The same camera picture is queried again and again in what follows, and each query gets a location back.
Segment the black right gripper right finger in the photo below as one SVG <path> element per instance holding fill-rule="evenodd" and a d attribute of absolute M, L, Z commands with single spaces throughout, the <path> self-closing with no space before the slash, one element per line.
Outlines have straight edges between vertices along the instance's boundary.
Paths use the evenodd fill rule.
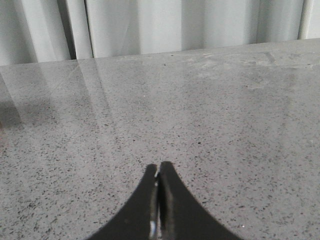
<path fill-rule="evenodd" d="M 171 162 L 161 163 L 158 180 L 161 235 L 164 240 L 239 239 L 197 202 Z"/>

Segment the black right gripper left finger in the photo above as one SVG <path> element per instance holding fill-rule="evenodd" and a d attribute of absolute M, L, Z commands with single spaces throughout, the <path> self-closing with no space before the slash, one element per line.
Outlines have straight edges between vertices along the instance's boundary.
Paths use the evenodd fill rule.
<path fill-rule="evenodd" d="M 149 164 L 127 202 L 90 240 L 155 240 L 158 236 L 157 166 Z"/>

